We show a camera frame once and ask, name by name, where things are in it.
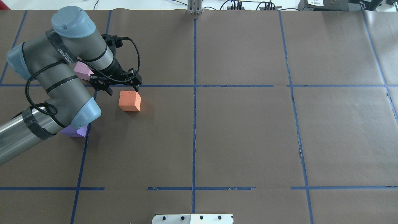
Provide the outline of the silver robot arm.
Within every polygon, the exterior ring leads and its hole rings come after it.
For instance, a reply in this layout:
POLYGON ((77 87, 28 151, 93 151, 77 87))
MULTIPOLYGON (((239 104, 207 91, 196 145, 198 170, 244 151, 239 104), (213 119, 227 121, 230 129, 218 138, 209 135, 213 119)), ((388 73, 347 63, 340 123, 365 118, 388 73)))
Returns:
POLYGON ((71 126, 80 129, 101 116, 101 109, 71 65, 81 62, 93 72, 90 84, 112 95, 112 85, 126 85, 138 92, 140 68, 122 69, 116 49, 129 37, 100 34, 88 14, 66 6, 51 19, 45 34, 12 48, 8 65, 26 80, 30 104, 1 125, 1 165, 71 126))

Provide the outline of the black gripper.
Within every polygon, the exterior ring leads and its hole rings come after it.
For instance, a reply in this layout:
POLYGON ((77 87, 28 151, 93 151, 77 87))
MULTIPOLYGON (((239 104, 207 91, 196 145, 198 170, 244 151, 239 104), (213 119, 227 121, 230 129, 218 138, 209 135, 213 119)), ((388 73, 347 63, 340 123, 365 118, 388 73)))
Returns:
POLYGON ((124 71, 119 64, 111 64, 108 68, 99 70, 90 65, 91 71, 94 73, 90 77, 90 84, 96 91, 105 91, 112 96, 112 85, 132 86, 135 92, 138 92, 139 86, 142 84, 141 75, 137 74, 135 68, 124 71))

